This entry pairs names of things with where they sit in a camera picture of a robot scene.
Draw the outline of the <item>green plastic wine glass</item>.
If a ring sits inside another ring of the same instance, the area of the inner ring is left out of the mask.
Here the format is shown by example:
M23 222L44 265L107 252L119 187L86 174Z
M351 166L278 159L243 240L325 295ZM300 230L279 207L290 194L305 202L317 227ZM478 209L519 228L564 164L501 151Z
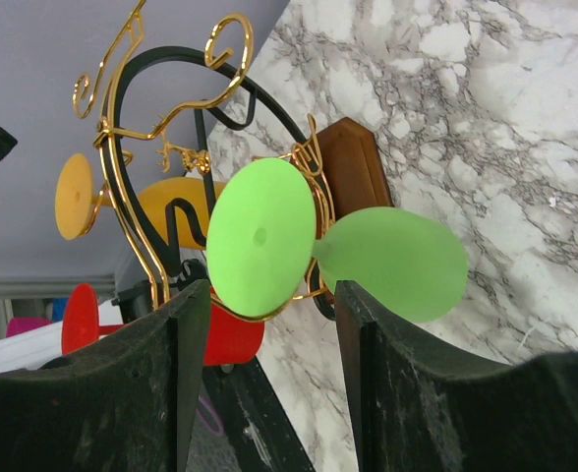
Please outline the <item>green plastic wine glass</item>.
M340 280L355 281L414 323L447 314L465 292L466 251L435 220L372 206L316 233L315 200L296 167L278 158L246 165L209 221L206 262L216 295L246 319L265 319L294 296L311 262L330 292Z

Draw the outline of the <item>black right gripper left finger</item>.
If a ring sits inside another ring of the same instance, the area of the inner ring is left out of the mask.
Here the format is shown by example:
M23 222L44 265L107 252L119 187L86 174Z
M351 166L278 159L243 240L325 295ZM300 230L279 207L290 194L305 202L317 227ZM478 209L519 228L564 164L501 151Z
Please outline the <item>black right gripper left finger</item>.
M0 471L183 471L211 315L198 280L38 370L0 374Z

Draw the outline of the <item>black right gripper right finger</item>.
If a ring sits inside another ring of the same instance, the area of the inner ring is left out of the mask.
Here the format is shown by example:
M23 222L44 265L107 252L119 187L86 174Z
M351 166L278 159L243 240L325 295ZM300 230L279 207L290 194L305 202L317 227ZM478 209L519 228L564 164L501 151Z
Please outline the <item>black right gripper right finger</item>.
M388 311L353 281L336 329L363 471L578 471L578 352L509 366Z

